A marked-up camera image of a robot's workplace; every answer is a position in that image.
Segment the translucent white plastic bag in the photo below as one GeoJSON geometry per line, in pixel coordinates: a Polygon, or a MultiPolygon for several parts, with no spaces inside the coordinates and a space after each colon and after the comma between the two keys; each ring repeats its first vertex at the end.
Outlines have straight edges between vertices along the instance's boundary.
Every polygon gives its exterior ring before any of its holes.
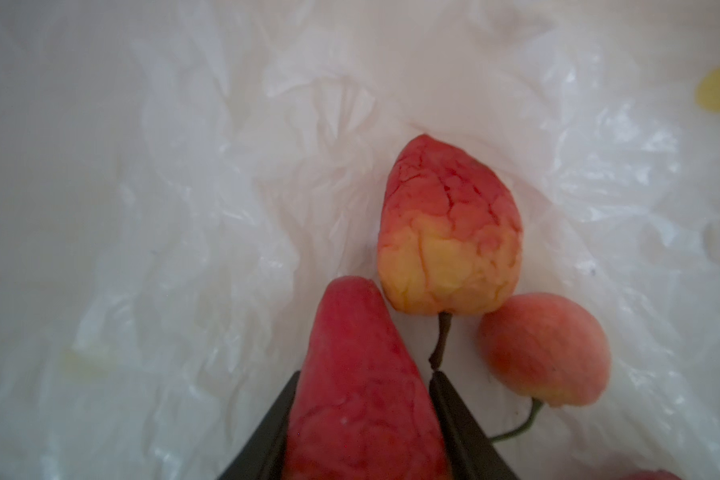
{"type": "Polygon", "coordinates": [[[0,1],[0,479],[212,479],[427,133],[614,359],[499,451],[720,479],[720,1],[0,1]]]}

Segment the red yellow fake peach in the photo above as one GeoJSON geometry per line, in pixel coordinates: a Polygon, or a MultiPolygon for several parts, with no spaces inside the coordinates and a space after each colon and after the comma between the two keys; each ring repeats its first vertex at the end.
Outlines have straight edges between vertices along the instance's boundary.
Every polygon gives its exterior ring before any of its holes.
{"type": "Polygon", "coordinates": [[[453,317],[492,312],[513,294],[522,247],[519,209],[493,170],[425,134],[403,148],[387,179],[377,269],[394,309],[437,316],[433,369],[453,317]]]}

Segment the small pink fake fruit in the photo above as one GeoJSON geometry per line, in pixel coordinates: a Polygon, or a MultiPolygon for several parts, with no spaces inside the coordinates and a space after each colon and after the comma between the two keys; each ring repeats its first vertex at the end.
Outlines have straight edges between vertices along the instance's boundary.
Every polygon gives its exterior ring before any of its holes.
{"type": "Polygon", "coordinates": [[[513,393],[529,397],[527,419],[492,436],[519,436],[543,406],[588,406],[607,389],[612,356],[599,321],[578,303],[550,293],[515,295],[485,314],[478,328],[481,358],[513,393]]]}

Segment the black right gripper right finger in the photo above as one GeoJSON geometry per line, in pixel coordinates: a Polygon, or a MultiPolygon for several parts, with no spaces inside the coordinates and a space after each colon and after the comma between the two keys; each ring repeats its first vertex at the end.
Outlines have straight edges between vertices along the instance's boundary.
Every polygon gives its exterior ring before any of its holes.
{"type": "Polygon", "coordinates": [[[442,371],[429,382],[451,467],[456,480],[518,480],[470,413],[461,396],[442,371]]]}

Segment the red fake fruit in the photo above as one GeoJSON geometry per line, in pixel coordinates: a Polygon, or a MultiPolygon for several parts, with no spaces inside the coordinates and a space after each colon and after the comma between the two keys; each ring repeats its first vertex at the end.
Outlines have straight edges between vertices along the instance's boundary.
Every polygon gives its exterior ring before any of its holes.
{"type": "Polygon", "coordinates": [[[285,479],[448,479],[427,388],[375,283],[333,280],[289,414],[285,479]]]}

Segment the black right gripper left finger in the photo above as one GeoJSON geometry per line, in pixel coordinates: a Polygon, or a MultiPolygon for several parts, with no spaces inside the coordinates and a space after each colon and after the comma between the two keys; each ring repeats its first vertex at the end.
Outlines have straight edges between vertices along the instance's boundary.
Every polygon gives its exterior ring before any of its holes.
{"type": "Polygon", "coordinates": [[[300,371],[287,381],[239,454],[218,480],[280,480],[285,462],[287,430],[300,371]]]}

